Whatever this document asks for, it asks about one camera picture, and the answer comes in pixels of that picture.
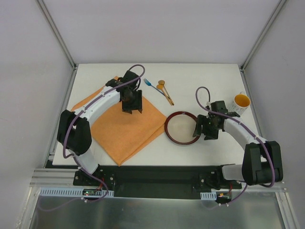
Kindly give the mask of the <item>red rimmed plate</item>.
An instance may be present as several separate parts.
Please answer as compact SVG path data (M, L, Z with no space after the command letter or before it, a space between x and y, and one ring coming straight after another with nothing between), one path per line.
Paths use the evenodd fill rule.
M187 111L177 111L170 114L164 123L167 137L177 145L188 146L199 140L193 136L196 128L197 117Z

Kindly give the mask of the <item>white floral mug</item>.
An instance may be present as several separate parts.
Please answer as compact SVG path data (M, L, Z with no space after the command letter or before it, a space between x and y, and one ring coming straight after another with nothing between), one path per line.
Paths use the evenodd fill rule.
M235 95L231 104L229 105L228 110L230 112L236 112L240 116L249 108L251 105L250 98L246 95L245 92L240 92Z

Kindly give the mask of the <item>orange cloth placemat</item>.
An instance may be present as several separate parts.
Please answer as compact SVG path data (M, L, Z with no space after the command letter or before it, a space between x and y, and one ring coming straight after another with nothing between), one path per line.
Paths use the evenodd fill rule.
M142 98L142 107L142 113L128 114L117 103L91 127L93 139L118 166L164 133L165 115L145 97Z

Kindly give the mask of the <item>blue metal fork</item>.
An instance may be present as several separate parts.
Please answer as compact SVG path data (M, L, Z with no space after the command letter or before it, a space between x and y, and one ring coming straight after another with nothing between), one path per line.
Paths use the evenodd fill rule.
M164 95L164 93L163 93L162 91L160 91L160 90L157 89L155 86L153 86L146 78L144 78L143 80L144 80L144 82L145 82L145 84L146 84L147 86L152 87L153 89L155 89L156 91L158 91L159 93L161 93L162 95Z

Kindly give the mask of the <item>gold spoon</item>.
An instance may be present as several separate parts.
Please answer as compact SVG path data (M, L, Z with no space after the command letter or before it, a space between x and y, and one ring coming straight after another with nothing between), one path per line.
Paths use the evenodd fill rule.
M163 84L158 84L158 85L157 85L157 89L158 89L158 90L161 90L161 91L164 93L164 96L166 97L166 99L168 100L168 102L170 103L170 105L173 106L174 103L172 102L172 100L170 99L169 95L167 94L164 85L163 85Z
M160 84L160 85L163 86L163 89L164 89L164 91L165 91L167 97L168 97L169 100L171 101L171 104L174 105L174 102L173 102L173 100L171 99L171 97L170 97L170 95L169 95L169 93L168 93L168 91L167 91L167 89L166 89L166 87L165 87L165 81L164 81L164 80L159 80L159 81L158 81L158 84Z

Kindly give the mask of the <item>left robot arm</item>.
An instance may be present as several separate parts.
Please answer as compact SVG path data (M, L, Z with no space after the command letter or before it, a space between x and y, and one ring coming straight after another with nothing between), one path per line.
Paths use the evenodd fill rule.
M122 111L132 114L142 112L142 91L140 76L127 70L123 77L109 80L102 91L81 108L72 112L64 110L60 115L57 141L63 146L63 155L75 158L85 171L84 180L95 186L101 180L98 163L91 152L91 126L109 108L121 103Z

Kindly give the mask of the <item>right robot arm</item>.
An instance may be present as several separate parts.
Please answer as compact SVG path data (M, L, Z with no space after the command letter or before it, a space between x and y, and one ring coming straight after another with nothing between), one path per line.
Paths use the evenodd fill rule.
M214 183L226 188L232 180L243 181L249 186L272 187L284 178L281 148L276 141L256 135L237 112L230 112L224 101L213 102L203 109L207 115L197 117L194 137L204 135L205 140L218 139L219 132L228 133L244 150L242 164L221 165Z

